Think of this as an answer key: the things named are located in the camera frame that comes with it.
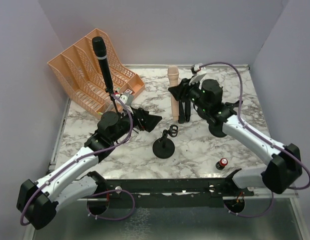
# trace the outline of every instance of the marble tabletop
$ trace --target marble tabletop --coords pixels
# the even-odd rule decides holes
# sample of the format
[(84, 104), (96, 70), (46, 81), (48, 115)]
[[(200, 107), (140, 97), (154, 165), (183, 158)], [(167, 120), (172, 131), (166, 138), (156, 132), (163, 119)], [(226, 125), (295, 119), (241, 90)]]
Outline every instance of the marble tabletop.
[[(115, 149), (109, 157), (89, 169), (107, 179), (161, 179), (161, 178), (218, 178), (237, 168), (262, 165), (262, 161), (244, 145), (230, 136), (214, 137), (208, 124), (194, 109), (190, 122), (178, 124), (179, 133), (171, 138), (175, 153), (168, 159), (159, 159), (152, 152), (153, 142), (162, 131), (175, 124), (171, 116), (169, 80), (166, 68), (131, 68), (145, 83), (146, 89), (133, 101), (163, 120), (151, 132), (133, 132), (130, 140)], [(223, 86), (223, 101), (235, 102), (239, 96), (239, 81), (230, 68), (208, 68), (205, 78), (216, 79)], [(243, 78), (242, 116), (252, 126), (269, 135), (256, 92), (247, 67), (239, 68)], [(179, 78), (191, 77), (189, 69), (179, 69)], [(96, 130), (98, 119), (76, 103), (71, 102), (56, 167), (71, 158), (84, 144), (90, 132)], [(224, 170), (215, 167), (221, 158), (228, 159)]]

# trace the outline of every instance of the cable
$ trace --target cable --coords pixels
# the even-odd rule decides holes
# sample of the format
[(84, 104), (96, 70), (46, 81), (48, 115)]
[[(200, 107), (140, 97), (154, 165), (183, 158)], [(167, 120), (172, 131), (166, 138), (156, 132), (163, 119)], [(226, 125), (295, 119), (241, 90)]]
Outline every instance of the cable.
[(235, 213), (235, 212), (232, 212), (231, 210), (229, 210), (229, 208), (225, 204), (224, 204), (224, 207), (228, 210), (228, 212), (230, 214), (233, 214), (233, 215), (241, 217), (241, 218), (252, 219), (252, 218), (258, 218), (258, 217), (264, 216), (265, 214), (267, 214), (271, 210), (273, 205), (274, 205), (274, 193), (271, 192), (271, 200), (270, 200), (270, 204), (269, 204), (268, 208), (264, 212), (256, 214), (256, 215), (239, 214), (239, 213)]
[(239, 94), (239, 106), (238, 106), (238, 114), (237, 114), (237, 117), (238, 117), (238, 120), (239, 122), (245, 126), (245, 128), (250, 131), (253, 135), (255, 135), (256, 137), (258, 137), (259, 139), (261, 139), (262, 141), (264, 141), (265, 143), (267, 143), (268, 145), (274, 147), (275, 149), (285, 153), (286, 155), (288, 155), (289, 157), (291, 157), (292, 159), (295, 160), (295, 162), (297, 164), (299, 164), (304, 170), (305, 172), (307, 173), (308, 175), (308, 183), (305, 185), (305, 186), (300, 186), (300, 187), (294, 187), (294, 186), (290, 186), (288, 187), (288, 189), (293, 189), (293, 190), (303, 190), (303, 189), (306, 189), (310, 186), (310, 171), (308, 170), (308, 168), (299, 160), (297, 159), (293, 154), (291, 154), (290, 152), (288, 152), (287, 150), (279, 147), (279, 146), (276, 146), (274, 145), (271, 141), (267, 140), (266, 138), (264, 138), (262, 135), (260, 135), (259, 133), (255, 132), (253, 129), (251, 129), (249, 126), (246, 126), (243, 119), (241, 118), (241, 105), (242, 105), (242, 98), (243, 98), (243, 81), (241, 79), (241, 75), (238, 71), (238, 69), (230, 64), (230, 63), (227, 63), (227, 62), (223, 62), (223, 61), (215, 61), (215, 62), (210, 62), (210, 63), (207, 63), (207, 64), (203, 64), (201, 66), (199, 66), (199, 68), (203, 68), (203, 67), (206, 67), (206, 66), (209, 66), (209, 65), (214, 65), (214, 64), (225, 64), (225, 65), (228, 65), (230, 67), (232, 67), (235, 72), (237, 73), (238, 75), (238, 78), (239, 78), (239, 84), (240, 84), (240, 88), (239, 88), (239, 91), (240, 91), (240, 94)]
[(132, 206), (130, 212), (127, 215), (125, 215), (123, 217), (119, 217), (119, 218), (109, 218), (109, 217), (104, 217), (104, 216), (99, 216), (99, 215), (93, 215), (90, 212), (90, 210), (89, 210), (89, 206), (88, 206), (88, 202), (87, 202), (87, 211), (89, 213), (88, 216), (93, 216), (93, 217), (95, 217), (96, 220), (97, 219), (104, 219), (104, 220), (109, 220), (109, 221), (121, 221), (121, 220), (129, 218), (134, 213), (134, 211), (135, 211), (135, 199), (134, 199), (134, 196), (130, 192), (128, 192), (126, 190), (123, 190), (123, 189), (118, 189), (118, 190), (114, 189), (114, 190), (108, 190), (108, 191), (103, 191), (103, 192), (100, 192), (100, 193), (93, 194), (93, 195), (91, 195), (91, 197), (96, 197), (96, 196), (99, 196), (99, 195), (113, 193), (113, 192), (124, 192), (124, 193), (128, 194), (131, 197), (131, 200), (133, 202), (133, 206)]
[(118, 98), (116, 97), (114, 94), (112, 95), (112, 97), (117, 100), (120, 105), (123, 107), (123, 109), (127, 112), (128, 114), (128, 117), (129, 117), (129, 122), (130, 122), (130, 128), (129, 128), (129, 132), (127, 134), (127, 136), (125, 137), (124, 140), (122, 140), (120, 143), (118, 143), (117, 145), (114, 145), (114, 146), (111, 146), (109, 148), (105, 148), (105, 149), (102, 149), (102, 150), (98, 150), (98, 151), (94, 151), (94, 152), (91, 152), (91, 153), (88, 153), (86, 155), (82, 155), (81, 157), (77, 158), (76, 161), (72, 161), (71, 163), (69, 163), (68, 165), (64, 166), (58, 173), (56, 173), (54, 176), (52, 176), (49, 180), (47, 180), (41, 187), (39, 187), (35, 193), (29, 198), (29, 200), (27, 201), (22, 213), (21, 213), (21, 217), (20, 217), (20, 224), (22, 226), (27, 226), (30, 224), (30, 222), (24, 222), (24, 218), (25, 218), (25, 215), (26, 215), (26, 212), (31, 204), (31, 202), (33, 201), (33, 199), (36, 197), (36, 195), (38, 193), (40, 193), (40, 191), (45, 188), (46, 186), (49, 185), (50, 182), (52, 182), (54, 179), (56, 179), (59, 175), (61, 175), (65, 170), (67, 170), (69, 167), (71, 167), (73, 164), (76, 164), (78, 161), (86, 158), (86, 157), (89, 157), (91, 155), (98, 155), (100, 153), (103, 153), (103, 152), (106, 152), (106, 151), (109, 151), (109, 150), (112, 150), (112, 149), (115, 149), (116, 147), (126, 143), (130, 136), (131, 136), (131, 133), (132, 133), (132, 130), (133, 130), (133, 119), (132, 119), (132, 116), (131, 116), (131, 113), (130, 111), (128, 110), (128, 108), (126, 107), (126, 105)]

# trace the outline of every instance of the yellow object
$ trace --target yellow object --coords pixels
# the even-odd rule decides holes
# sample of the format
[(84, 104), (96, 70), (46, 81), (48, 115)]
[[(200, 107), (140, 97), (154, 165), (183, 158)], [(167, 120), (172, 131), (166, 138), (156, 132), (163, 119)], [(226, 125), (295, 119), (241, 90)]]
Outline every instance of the yellow object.
[(99, 113), (104, 112), (111, 101), (104, 90), (105, 83), (92, 47), (92, 38), (96, 36), (101, 36), (106, 44), (114, 89), (119, 89), (119, 93), (130, 89), (134, 97), (138, 96), (145, 89), (143, 81), (120, 63), (108, 35), (99, 29), (50, 60), (48, 65), (70, 99), (99, 118)]

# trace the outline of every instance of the black stand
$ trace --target black stand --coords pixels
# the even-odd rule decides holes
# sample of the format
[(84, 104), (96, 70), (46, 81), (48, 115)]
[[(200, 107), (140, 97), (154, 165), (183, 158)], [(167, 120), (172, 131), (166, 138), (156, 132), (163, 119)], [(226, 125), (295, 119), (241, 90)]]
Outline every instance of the black stand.
[(153, 144), (153, 152), (156, 157), (160, 159), (167, 159), (175, 152), (175, 144), (172, 140), (168, 139), (168, 135), (172, 138), (178, 134), (178, 126), (171, 125), (169, 130), (164, 130), (161, 138), (157, 139)]

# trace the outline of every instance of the microphone head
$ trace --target microphone head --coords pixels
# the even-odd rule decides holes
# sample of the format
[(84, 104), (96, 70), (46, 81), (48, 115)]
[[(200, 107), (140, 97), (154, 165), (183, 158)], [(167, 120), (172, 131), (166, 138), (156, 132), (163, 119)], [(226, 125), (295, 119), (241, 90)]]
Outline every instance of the microphone head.
[(102, 58), (107, 55), (106, 45), (101, 36), (94, 37), (92, 42), (93, 42), (93, 49), (97, 57)]

